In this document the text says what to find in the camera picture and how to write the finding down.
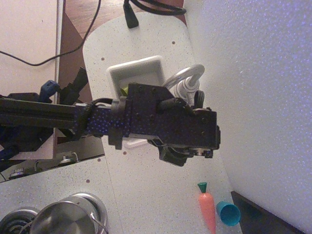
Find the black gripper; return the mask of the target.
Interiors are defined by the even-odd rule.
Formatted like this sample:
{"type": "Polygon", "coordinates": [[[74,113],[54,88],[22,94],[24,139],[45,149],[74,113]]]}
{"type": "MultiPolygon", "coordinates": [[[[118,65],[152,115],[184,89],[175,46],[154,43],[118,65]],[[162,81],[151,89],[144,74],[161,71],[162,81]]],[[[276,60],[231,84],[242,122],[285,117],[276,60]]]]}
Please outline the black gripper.
{"type": "Polygon", "coordinates": [[[128,86],[125,136],[146,139],[158,148],[159,158],[184,166],[188,158],[212,158],[220,146],[217,113],[203,108],[205,94],[197,90],[194,109],[163,86],[128,86]]]}

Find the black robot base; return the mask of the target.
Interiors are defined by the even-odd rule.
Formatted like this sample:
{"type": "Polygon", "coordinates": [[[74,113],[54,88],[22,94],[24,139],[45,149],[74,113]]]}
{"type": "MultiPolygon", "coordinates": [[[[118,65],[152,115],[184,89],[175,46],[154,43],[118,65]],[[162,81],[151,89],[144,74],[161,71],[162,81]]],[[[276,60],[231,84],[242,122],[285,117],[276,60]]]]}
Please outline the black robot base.
{"type": "Polygon", "coordinates": [[[19,154],[26,158],[53,139],[54,127],[44,123],[40,113],[42,105],[52,103],[53,95],[41,91],[0,97],[1,160],[10,160],[19,154]]]}

